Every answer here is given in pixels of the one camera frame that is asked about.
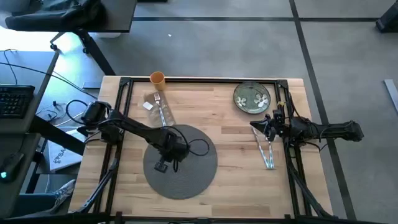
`floor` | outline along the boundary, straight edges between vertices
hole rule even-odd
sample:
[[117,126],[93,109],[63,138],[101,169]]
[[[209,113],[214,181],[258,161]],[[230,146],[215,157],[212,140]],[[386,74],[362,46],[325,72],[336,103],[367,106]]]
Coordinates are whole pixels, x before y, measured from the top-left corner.
[[[398,219],[398,119],[382,81],[392,78],[398,85],[398,34],[380,34],[374,22],[369,22],[394,2],[140,3],[129,34],[95,40],[118,75],[149,75],[160,70],[168,76],[303,78],[314,122],[353,119],[362,127],[365,138],[361,142],[336,140],[357,219],[394,223]],[[300,21],[292,6],[297,7]],[[50,51],[49,40],[54,35],[0,29],[0,49]],[[81,51],[76,36],[64,35],[56,44],[62,55],[55,71],[80,86],[101,80],[102,71]],[[56,82],[50,83],[42,107],[52,100],[90,100],[66,85],[60,89]],[[328,149],[321,155],[333,211],[344,218]],[[46,183],[43,176],[37,191]]]

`orange cup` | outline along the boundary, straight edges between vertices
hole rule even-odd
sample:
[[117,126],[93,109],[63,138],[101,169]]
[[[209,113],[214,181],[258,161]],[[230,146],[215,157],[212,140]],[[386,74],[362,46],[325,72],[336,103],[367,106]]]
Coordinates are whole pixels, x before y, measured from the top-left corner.
[[164,74],[162,72],[154,72],[149,77],[150,82],[154,84],[157,90],[165,90],[166,82],[164,78]]

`paper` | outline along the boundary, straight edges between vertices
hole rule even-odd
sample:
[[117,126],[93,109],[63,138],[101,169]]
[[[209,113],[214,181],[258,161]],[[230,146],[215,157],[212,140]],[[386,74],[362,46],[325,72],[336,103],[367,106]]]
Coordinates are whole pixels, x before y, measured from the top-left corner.
[[[67,134],[84,141],[86,137],[80,134],[77,130],[68,131]],[[77,153],[71,152],[68,149],[49,141],[49,159],[50,159],[50,171],[54,172],[65,167],[77,164],[81,162],[83,157]]]
[[152,104],[150,104],[150,103],[148,103],[148,102],[145,102],[142,106],[143,106],[145,109],[147,109],[147,110],[150,110],[150,109],[152,109],[152,108],[154,107],[154,105],[152,105]]

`gray placemat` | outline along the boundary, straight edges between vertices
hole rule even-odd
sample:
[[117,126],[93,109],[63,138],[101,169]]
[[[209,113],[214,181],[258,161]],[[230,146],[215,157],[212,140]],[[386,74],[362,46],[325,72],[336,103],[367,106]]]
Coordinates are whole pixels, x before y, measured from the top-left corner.
[[[173,165],[166,162],[169,168],[166,173],[154,169],[160,159],[158,150],[148,146],[144,155],[144,174],[149,185],[160,195],[171,199],[186,199],[203,192],[214,179],[217,171],[217,152],[211,139],[199,129],[188,125],[175,125],[187,141],[204,139],[210,147],[205,156],[190,153],[178,164],[178,172],[174,172]],[[203,141],[191,143],[191,151],[202,154],[207,150]]]

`chair wheel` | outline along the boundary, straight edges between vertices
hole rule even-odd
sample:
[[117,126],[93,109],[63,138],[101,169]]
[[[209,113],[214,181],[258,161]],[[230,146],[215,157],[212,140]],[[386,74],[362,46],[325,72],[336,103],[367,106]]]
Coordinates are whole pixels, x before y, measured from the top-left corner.
[[57,49],[58,49],[58,47],[57,47],[55,44],[51,44],[51,45],[50,45],[50,48],[51,48],[52,50],[57,50]]

